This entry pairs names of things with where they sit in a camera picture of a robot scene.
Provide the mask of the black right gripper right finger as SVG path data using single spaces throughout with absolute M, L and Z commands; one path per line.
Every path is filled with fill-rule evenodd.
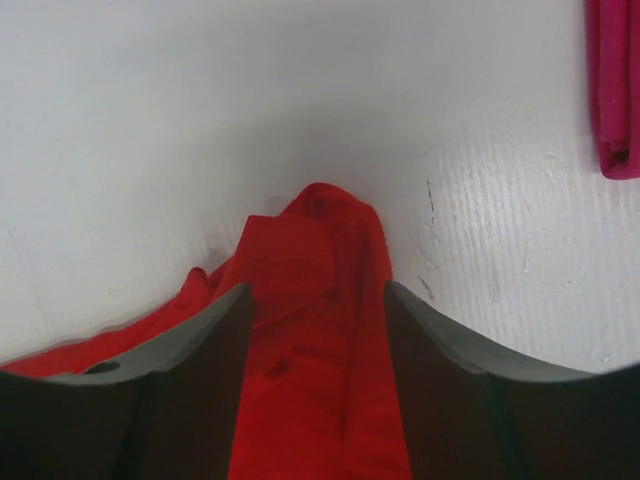
M 639 369 L 593 374 L 507 348 L 385 287 L 416 479 L 635 479 Z

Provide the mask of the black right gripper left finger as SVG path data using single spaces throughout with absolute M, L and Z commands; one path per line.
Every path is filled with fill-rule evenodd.
M 3 373 L 2 477 L 226 478 L 252 308 L 240 284 L 85 373 Z

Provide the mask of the red t shirt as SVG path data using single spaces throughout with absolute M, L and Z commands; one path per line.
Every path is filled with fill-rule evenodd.
M 248 283 L 255 310 L 231 477 L 407 479 L 383 307 L 391 276 L 374 209 L 314 183 L 279 215 L 250 217 L 234 254 L 211 273 L 192 269 L 157 310 L 4 370 L 32 377 L 85 372 Z

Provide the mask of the magenta t shirt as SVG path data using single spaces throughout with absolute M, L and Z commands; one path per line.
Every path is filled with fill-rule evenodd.
M 589 110 L 602 174 L 639 177 L 639 1 L 585 3 Z

